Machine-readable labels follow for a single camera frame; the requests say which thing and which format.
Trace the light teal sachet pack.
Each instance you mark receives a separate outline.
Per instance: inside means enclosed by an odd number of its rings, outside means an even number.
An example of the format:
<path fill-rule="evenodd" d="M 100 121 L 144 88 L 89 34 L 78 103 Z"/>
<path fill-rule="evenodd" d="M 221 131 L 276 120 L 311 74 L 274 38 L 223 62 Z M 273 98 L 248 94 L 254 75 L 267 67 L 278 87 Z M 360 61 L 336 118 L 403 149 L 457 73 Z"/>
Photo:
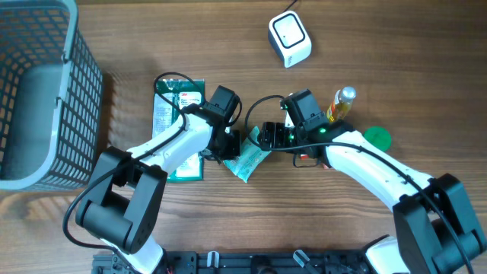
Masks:
<path fill-rule="evenodd" d="M 247 183 L 252 172 L 269 154 L 270 151 L 263 151 L 246 138 L 240 147 L 240 156 L 225 160 L 224 164 L 235 176 Z"/>

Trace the small yellow bottle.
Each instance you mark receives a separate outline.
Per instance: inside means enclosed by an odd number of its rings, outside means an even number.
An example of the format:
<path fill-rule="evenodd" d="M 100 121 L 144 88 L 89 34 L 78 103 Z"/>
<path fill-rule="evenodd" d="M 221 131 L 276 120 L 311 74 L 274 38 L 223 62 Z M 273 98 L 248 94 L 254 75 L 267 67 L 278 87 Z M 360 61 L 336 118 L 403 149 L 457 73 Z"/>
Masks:
<path fill-rule="evenodd" d="M 330 123 L 343 119 L 348 114 L 356 95 L 356 90 L 350 86 L 344 87 L 336 92 L 333 102 L 326 112 L 326 117 Z"/>

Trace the green package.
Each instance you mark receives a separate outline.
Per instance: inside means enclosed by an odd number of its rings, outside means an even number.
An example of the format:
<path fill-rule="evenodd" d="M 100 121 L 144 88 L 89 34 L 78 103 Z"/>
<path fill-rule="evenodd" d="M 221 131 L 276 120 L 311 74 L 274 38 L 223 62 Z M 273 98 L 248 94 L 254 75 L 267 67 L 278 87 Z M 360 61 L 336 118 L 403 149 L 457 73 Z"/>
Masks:
<path fill-rule="evenodd" d="M 196 79 L 197 88 L 188 80 L 163 79 L 157 83 L 162 94 L 181 110 L 190 104 L 201 104 L 205 98 L 205 80 Z M 155 138 L 172 126 L 179 113 L 159 95 L 154 95 L 152 116 L 152 137 Z M 167 179 L 169 183 L 183 183 L 203 180 L 203 159 L 198 153 L 191 155 Z"/>

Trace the green lid jar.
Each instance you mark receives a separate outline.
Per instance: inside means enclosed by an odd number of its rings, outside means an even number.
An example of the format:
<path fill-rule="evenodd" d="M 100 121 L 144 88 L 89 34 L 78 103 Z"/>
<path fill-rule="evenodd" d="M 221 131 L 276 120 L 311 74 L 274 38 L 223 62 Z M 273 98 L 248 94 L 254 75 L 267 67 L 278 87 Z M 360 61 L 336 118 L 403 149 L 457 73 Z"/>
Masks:
<path fill-rule="evenodd" d="M 363 136 L 368 142 L 381 151 L 387 151 L 392 145 L 391 134 L 384 127 L 373 126 L 367 129 Z"/>

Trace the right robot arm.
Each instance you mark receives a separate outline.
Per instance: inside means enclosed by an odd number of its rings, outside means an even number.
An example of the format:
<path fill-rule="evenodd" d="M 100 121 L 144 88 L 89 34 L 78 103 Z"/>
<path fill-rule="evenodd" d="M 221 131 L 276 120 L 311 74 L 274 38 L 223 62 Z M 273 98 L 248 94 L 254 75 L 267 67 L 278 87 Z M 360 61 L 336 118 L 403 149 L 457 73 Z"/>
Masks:
<path fill-rule="evenodd" d="M 346 121 L 329 121 L 309 90 L 278 99 L 291 125 L 263 123 L 257 142 L 264 150 L 316 159 L 356 180 L 393 213 L 395 236 L 365 251 L 376 273 L 453 273 L 470 269 L 486 251 L 482 226 L 456 177 L 407 167 Z"/>

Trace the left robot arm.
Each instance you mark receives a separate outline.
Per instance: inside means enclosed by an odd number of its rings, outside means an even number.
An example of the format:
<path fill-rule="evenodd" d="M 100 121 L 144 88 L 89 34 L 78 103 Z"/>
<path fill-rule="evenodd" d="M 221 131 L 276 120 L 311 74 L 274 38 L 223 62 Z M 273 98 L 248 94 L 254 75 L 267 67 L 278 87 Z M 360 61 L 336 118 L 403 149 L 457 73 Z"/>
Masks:
<path fill-rule="evenodd" d="M 122 151 L 108 148 L 95 165 L 87 188 L 68 209 L 75 222 L 103 241 L 115 266 L 129 273 L 161 271 L 164 249 L 151 233 L 167 178 L 188 158 L 230 160 L 240 152 L 240 133 L 229 132 L 242 103 L 220 86 L 208 101 L 179 111 L 177 121 L 150 141 Z"/>

